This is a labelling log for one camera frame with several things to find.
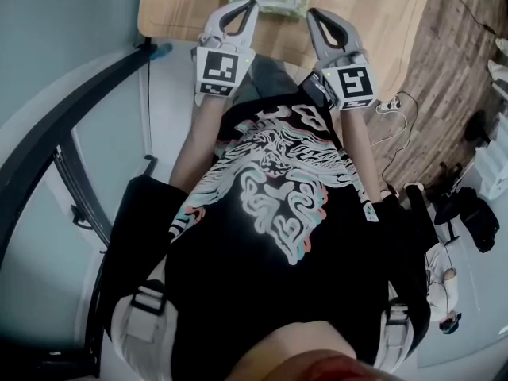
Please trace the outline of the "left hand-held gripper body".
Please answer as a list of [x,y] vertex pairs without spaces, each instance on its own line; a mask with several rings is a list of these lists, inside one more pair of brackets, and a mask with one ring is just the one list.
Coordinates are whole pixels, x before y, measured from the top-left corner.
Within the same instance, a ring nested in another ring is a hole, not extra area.
[[232,97],[252,65],[255,51],[202,34],[191,57],[195,64],[194,102],[200,106],[206,96]]

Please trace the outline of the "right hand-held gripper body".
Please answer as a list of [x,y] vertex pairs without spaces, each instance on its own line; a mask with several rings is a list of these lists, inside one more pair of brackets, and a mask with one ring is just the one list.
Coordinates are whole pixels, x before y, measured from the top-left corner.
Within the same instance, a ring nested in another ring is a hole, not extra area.
[[364,50],[319,60],[316,72],[337,110],[368,108],[377,99],[375,73]]

